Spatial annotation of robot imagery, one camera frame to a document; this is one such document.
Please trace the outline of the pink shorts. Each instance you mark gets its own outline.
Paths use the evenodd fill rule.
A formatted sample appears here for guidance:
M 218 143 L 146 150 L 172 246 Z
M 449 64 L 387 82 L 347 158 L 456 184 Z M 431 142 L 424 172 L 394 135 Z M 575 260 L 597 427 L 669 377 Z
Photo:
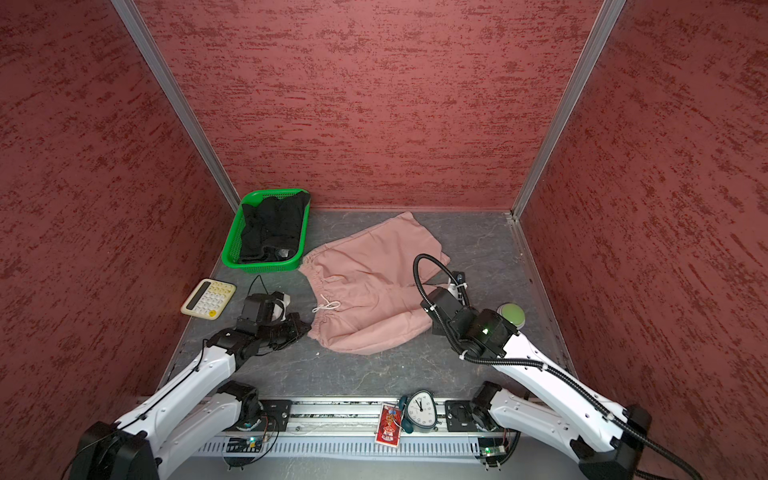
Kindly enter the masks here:
M 306 254 L 299 271 L 317 298 L 309 337 L 335 352 L 371 355 L 430 330 L 412 271 L 422 253 L 450 262 L 405 212 Z

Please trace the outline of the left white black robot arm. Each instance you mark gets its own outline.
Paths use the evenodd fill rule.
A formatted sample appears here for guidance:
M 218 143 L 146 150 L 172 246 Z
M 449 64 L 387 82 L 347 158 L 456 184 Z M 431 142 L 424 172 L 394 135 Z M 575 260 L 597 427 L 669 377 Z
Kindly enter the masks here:
M 310 330 L 296 313 L 274 324 L 240 319 L 203 340 L 191 363 L 114 422 L 94 423 L 65 468 L 68 479 L 166 479 L 215 435 L 229 429 L 279 436 L 291 404 L 267 401 L 233 380 L 249 359 L 280 352 Z

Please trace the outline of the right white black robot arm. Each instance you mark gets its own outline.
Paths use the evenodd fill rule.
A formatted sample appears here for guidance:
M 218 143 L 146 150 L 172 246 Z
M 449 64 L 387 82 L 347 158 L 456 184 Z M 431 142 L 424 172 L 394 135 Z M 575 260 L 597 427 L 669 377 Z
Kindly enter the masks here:
M 495 310 L 478 311 L 449 289 L 423 294 L 422 308 L 459 358 L 491 366 L 531 395 L 527 400 L 484 382 L 468 404 L 477 427 L 513 430 L 574 460 L 588 479 L 634 479 L 651 417 L 591 390 L 541 352 Z

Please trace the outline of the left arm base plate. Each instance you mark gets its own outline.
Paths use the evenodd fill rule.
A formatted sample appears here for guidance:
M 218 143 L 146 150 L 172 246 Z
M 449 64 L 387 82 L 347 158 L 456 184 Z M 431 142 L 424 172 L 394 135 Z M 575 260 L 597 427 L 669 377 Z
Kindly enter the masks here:
M 286 399 L 246 401 L 241 405 L 236 422 L 224 432 L 284 432 L 293 402 Z

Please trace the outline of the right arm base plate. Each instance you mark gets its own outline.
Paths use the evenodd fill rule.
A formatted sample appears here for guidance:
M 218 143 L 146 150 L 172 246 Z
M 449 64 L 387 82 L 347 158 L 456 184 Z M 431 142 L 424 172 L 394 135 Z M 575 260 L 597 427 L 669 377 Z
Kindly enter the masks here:
M 502 426 L 491 414 L 491 404 L 481 405 L 468 400 L 448 400 L 444 404 L 447 430 L 451 433 L 475 434 L 479 437 L 518 433 Z

